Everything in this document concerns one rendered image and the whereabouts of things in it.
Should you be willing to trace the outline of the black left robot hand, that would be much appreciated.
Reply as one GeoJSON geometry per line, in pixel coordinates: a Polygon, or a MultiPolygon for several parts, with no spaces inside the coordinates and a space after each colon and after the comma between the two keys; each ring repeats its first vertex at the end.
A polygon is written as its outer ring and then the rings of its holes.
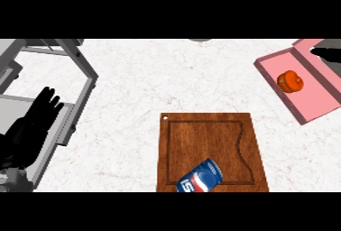
{"type": "Polygon", "coordinates": [[[54,89],[44,87],[25,116],[0,134],[0,170],[26,168],[34,164],[62,107],[54,89]]]}

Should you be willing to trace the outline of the brown wooden cutting board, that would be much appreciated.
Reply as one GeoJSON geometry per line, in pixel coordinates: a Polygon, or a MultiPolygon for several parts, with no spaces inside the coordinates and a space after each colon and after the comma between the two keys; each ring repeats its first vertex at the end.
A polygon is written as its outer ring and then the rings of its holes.
{"type": "Polygon", "coordinates": [[[267,192],[264,166],[248,113],[159,116],[156,191],[175,191],[184,174],[211,159],[223,173],[215,192],[267,192]]]}

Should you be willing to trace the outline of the orange squash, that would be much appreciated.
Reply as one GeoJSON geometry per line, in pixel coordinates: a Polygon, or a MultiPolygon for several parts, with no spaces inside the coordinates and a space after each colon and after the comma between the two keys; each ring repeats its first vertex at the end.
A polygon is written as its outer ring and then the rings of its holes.
{"type": "Polygon", "coordinates": [[[285,93],[298,92],[304,87],[304,81],[292,70],[285,71],[277,77],[277,85],[285,93]]]}

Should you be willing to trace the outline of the pink cardboard box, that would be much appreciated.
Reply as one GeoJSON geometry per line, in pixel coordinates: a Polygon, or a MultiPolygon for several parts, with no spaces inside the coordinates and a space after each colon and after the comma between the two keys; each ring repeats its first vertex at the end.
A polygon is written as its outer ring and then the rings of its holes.
{"type": "Polygon", "coordinates": [[[341,77],[310,49],[322,39],[299,39],[292,47],[258,58],[254,66],[301,125],[341,107],[341,77]],[[292,70],[304,81],[302,89],[285,93],[277,77],[292,70]]]}

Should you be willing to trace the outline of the grey metal rack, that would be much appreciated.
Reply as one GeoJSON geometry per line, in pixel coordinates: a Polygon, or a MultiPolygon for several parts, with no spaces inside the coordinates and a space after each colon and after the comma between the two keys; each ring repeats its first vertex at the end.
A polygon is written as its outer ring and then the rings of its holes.
{"type": "Polygon", "coordinates": [[[20,51],[68,56],[87,76],[81,93],[74,104],[65,103],[56,122],[47,134],[41,153],[35,163],[28,167],[26,178],[37,188],[47,169],[47,164],[59,145],[66,145],[75,131],[75,125],[88,101],[88,95],[96,87],[97,73],[78,50],[82,39],[0,39],[0,134],[7,131],[15,120],[23,116],[34,100],[4,94],[9,85],[18,78],[22,66],[15,61],[20,51]]]}

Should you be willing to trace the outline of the blue soda can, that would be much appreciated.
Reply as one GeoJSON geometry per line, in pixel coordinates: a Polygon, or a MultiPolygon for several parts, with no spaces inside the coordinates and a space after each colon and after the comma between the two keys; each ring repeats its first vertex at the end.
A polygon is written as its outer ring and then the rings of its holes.
{"type": "Polygon", "coordinates": [[[206,159],[178,179],[175,189],[178,192],[209,192],[221,182],[221,170],[212,159],[206,159]]]}

